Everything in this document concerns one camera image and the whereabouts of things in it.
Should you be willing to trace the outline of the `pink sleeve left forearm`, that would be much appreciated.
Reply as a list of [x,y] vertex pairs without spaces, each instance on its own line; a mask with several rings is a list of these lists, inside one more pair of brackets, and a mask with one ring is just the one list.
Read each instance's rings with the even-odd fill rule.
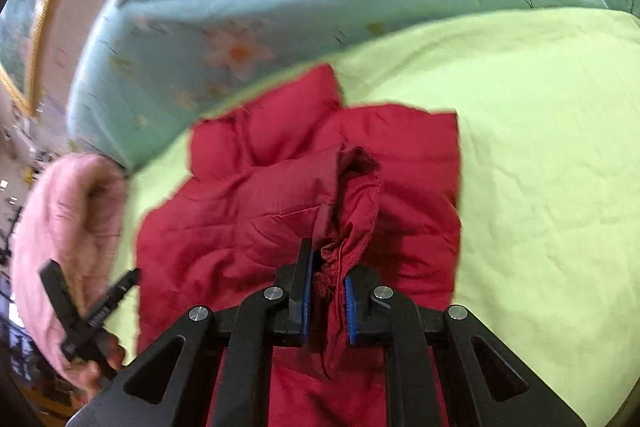
[[68,154],[52,162],[30,190],[13,243],[11,281],[18,313],[32,340],[63,378],[64,337],[40,280],[49,261],[61,265],[78,310],[105,293],[127,197],[125,173],[98,154]]

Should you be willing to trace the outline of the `left hand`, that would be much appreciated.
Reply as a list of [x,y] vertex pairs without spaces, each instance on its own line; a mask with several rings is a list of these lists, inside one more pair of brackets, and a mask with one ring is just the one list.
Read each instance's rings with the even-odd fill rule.
[[[126,350],[119,343],[119,339],[105,333],[100,339],[106,361],[114,371],[119,372],[124,367]],[[82,391],[86,401],[94,398],[102,389],[105,377],[102,369],[95,361],[73,364],[64,375],[66,381]]]

